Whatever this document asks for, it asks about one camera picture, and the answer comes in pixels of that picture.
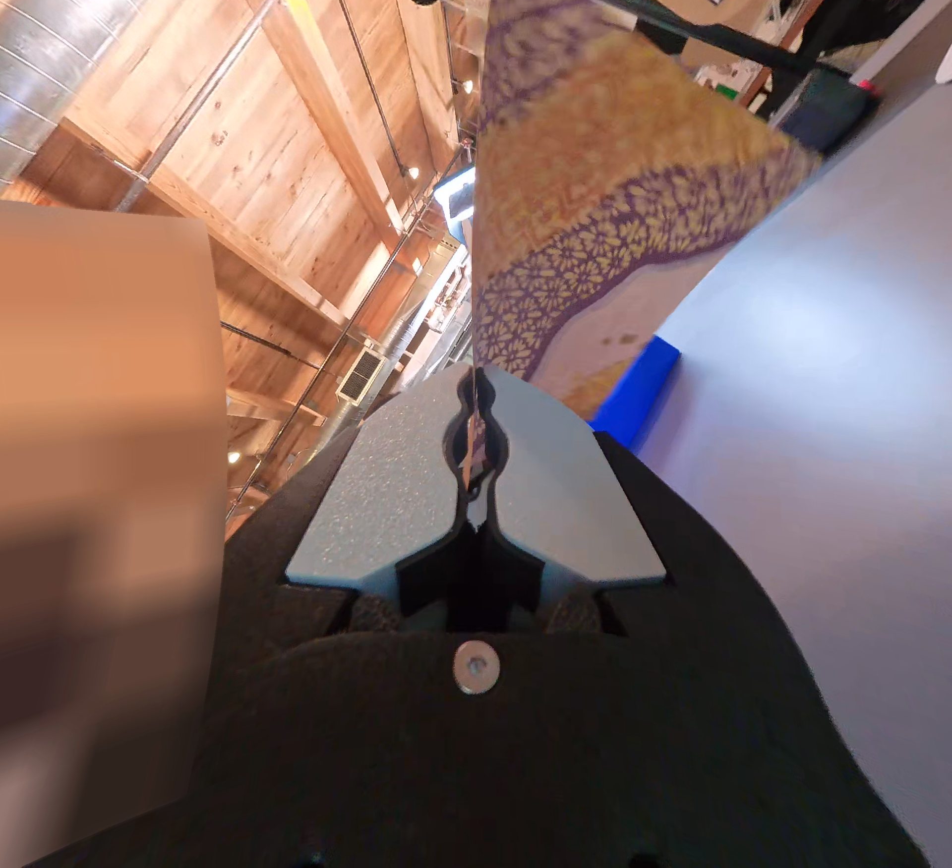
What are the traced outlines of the ceiling vent grille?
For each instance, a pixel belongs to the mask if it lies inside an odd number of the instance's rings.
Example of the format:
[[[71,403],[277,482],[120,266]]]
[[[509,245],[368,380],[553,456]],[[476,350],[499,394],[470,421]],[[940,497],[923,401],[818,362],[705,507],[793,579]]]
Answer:
[[[363,402],[367,390],[376,380],[387,358],[371,348],[364,347],[360,355],[351,364],[349,371],[341,379],[336,396],[341,401],[358,406]]]

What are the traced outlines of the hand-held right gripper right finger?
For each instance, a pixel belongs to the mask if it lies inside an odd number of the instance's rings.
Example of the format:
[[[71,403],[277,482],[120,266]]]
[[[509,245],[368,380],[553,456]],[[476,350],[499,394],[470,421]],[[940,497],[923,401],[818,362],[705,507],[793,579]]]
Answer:
[[[501,368],[476,372],[493,475],[486,497],[491,575],[521,608],[575,589],[657,584],[667,572],[590,426]]]

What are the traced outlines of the purple gold patterned origami paper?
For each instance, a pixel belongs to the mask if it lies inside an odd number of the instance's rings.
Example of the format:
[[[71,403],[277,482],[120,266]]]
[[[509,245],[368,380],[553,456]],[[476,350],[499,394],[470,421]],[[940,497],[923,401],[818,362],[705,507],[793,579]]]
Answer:
[[[665,320],[820,156],[595,0],[490,0],[473,359],[592,421]]]

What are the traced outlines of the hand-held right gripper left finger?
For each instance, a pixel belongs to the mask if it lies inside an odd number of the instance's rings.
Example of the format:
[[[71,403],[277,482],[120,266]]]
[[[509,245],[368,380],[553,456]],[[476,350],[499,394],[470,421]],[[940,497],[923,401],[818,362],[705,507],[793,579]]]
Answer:
[[[378,596],[401,614],[446,596],[467,512],[460,463],[472,409],[468,364],[377,408],[304,532],[288,583]]]

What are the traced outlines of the blue block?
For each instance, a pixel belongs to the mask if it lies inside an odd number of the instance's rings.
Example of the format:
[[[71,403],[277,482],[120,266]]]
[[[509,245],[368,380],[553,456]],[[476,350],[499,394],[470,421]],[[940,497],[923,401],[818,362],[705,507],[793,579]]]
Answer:
[[[666,401],[681,359],[681,351],[653,336],[597,409],[589,427],[638,452]]]

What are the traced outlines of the silver ventilation duct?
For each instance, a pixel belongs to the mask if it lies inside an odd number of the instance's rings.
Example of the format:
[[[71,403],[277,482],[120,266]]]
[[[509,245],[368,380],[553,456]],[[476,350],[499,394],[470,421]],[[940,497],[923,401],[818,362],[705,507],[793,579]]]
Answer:
[[[148,0],[1,0],[7,193]]]

